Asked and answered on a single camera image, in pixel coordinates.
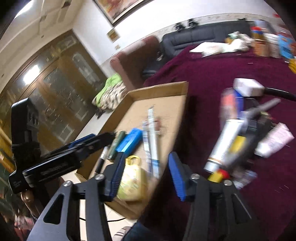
white box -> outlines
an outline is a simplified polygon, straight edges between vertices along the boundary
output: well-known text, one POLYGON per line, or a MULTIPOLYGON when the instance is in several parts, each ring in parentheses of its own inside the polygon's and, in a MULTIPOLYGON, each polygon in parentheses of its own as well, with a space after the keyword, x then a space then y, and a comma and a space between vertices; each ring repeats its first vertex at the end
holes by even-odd
POLYGON ((244 97, 262 96, 264 92, 264 86, 252 79, 234 79, 233 88, 244 97))

framed painting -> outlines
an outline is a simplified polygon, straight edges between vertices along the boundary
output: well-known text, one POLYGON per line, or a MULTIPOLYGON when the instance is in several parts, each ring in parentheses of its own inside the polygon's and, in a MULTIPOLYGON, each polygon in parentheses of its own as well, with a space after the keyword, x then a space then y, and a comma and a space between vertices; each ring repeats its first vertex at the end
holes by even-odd
POLYGON ((93 0, 113 26, 152 0, 93 0))

purple tablecloth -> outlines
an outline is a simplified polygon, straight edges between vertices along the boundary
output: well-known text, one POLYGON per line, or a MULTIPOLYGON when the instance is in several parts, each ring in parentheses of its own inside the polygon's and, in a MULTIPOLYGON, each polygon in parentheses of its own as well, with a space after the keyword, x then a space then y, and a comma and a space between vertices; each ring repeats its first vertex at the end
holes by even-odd
MULTIPOLYGON (((188 105, 175 150, 193 172, 207 175, 203 167, 219 135, 221 93, 235 78, 256 79, 265 87, 296 92, 296 75, 283 59, 258 57, 250 52, 225 53, 201 58, 187 47, 169 61, 145 86, 188 81, 188 105)), ((264 96, 259 102, 271 99, 264 96)), ((285 123, 296 135, 296 103, 282 100, 269 111, 274 122, 285 123)), ((276 240, 293 219, 296 210, 296 141, 291 141, 268 159, 256 161, 258 178, 241 190, 269 240, 276 240)), ((142 223, 165 240, 182 240, 189 203, 176 196, 166 169, 155 195, 141 218, 142 223)))

black cable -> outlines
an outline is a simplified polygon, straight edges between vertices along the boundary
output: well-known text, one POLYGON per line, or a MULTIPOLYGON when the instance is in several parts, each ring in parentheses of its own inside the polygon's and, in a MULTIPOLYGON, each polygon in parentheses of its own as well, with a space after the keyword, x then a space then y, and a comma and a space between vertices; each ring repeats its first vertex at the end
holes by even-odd
POLYGON ((124 219, 126 219, 126 218, 121 218, 121 219, 117 219, 117 220, 109 220, 107 222, 117 222, 117 221, 121 221, 121 220, 124 220, 124 219))
POLYGON ((296 101, 295 94, 292 94, 290 92, 283 91, 283 90, 274 89, 274 88, 265 88, 264 94, 273 95, 273 96, 281 97, 287 100, 296 101))

ceiling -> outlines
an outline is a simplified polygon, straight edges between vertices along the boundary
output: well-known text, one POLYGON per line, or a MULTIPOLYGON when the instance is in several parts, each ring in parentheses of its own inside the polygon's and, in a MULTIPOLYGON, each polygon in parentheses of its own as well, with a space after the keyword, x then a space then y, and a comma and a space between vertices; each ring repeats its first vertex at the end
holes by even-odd
POLYGON ((84 0, 32 0, 0 40, 0 91, 41 47, 70 30, 84 0))

